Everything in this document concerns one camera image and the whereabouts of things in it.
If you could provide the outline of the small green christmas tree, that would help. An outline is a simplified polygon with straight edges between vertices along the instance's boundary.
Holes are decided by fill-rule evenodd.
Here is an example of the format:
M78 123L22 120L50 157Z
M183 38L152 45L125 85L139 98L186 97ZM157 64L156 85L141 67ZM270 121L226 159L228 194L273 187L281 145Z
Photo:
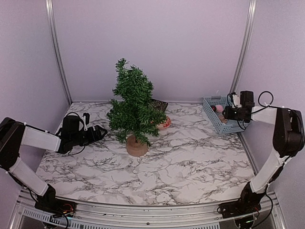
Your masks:
M148 136L158 137L157 126L166 122L165 112L152 106L153 83L142 69L127 66L125 58L115 64L117 78L111 99L111 109L107 113L109 127L120 143L126 144L127 153L141 157L151 146Z

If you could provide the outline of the copper bauble ornament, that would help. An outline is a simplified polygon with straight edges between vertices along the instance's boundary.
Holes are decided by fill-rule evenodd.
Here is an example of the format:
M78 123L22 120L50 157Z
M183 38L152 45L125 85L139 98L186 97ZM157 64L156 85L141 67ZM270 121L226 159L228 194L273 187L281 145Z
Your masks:
M211 108L214 112L216 112L216 107L214 105L211 105Z

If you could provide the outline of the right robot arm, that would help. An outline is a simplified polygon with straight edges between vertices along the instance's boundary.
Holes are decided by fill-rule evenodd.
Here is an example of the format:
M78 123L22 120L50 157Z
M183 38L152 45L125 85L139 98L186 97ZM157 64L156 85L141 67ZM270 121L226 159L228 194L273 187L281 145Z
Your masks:
M225 119L238 124L251 121L274 126L273 148L259 173L249 181L236 202L236 210L245 214L266 195L268 186L283 171L289 160L305 146L305 130L302 113L287 107L276 107L271 103L254 103L252 91L241 91L227 95L228 105L223 110Z

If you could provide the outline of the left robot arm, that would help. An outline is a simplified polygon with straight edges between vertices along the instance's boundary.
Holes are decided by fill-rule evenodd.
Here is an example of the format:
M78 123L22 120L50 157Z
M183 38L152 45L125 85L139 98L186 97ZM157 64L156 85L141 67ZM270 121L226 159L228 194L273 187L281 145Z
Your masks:
M33 170L24 160L22 150L49 151L67 155L76 147L85 148L101 141L107 130L100 125L89 126L90 115L75 112L67 114L57 133L40 129L26 122L5 117L0 123L0 167L21 185L37 195L36 201L49 212L60 209L56 190Z

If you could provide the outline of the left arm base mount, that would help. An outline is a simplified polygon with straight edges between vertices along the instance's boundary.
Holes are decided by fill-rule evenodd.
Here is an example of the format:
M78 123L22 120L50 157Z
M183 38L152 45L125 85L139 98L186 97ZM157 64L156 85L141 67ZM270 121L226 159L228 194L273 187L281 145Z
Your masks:
M76 203L69 200L56 198L55 189L48 184L48 188L43 196L37 196L35 208L53 213L56 216L73 216L76 208Z

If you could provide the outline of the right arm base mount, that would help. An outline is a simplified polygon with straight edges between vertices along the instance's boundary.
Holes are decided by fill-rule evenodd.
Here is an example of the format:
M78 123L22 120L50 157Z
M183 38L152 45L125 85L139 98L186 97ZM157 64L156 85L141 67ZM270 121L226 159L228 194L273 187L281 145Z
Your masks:
M248 182L236 201L220 204L217 208L217 212L221 214L224 219L256 212L261 209L260 201L264 195L264 192L253 192L250 187L250 182Z

